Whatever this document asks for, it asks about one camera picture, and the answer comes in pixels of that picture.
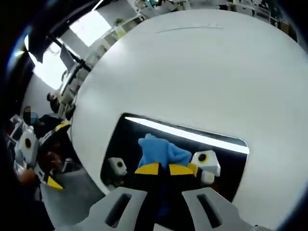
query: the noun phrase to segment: desk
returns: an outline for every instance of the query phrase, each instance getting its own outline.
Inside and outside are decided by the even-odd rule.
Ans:
[[[307,183],[307,76],[304,50],[270,24],[219,10],[164,14],[132,29],[89,73],[73,145],[108,193],[100,172],[123,113],[244,139],[250,154],[233,203],[245,221],[274,229]]]

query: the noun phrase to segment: white table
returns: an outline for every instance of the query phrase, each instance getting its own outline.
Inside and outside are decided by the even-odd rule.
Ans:
[[[242,138],[250,155],[233,203],[244,220],[273,229],[308,179],[307,76],[306,53],[270,24],[219,10],[164,14],[131,30],[90,72],[73,145],[108,193],[100,172],[122,113]]]

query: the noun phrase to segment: round table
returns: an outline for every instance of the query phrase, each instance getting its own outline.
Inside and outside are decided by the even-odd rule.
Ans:
[[[123,113],[241,138],[250,154],[233,203],[247,222],[273,229],[307,184],[307,86],[306,53],[272,25],[220,10],[165,14],[126,34],[90,72],[73,145],[108,193],[100,172]]]

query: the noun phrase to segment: white tabletop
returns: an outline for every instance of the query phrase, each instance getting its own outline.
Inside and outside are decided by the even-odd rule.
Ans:
[[[250,155],[233,203],[273,229],[307,183],[307,99],[307,55],[282,31],[228,11],[169,13],[139,24],[93,68],[73,145],[107,193],[100,172],[122,113],[242,138]]]

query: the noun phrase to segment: yellow stripe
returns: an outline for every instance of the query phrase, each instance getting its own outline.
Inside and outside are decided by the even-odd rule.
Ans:
[[[61,128],[64,128],[66,126],[69,126],[69,123],[63,123],[63,124],[59,124],[58,126],[56,126],[56,128],[54,129],[55,131],[60,130]]]
[[[193,172],[194,176],[197,177],[198,166],[195,164],[189,163],[188,168]]]
[[[48,179],[47,179],[47,184],[53,188],[56,188],[56,189],[61,189],[63,190],[64,188],[58,184],[53,178],[51,178],[50,176],[48,176]]]
[[[158,163],[142,166],[135,171],[135,174],[158,175]]]
[[[184,167],[182,165],[170,164],[169,169],[170,169],[170,174],[172,176],[193,174],[192,170],[190,170],[189,168]]]

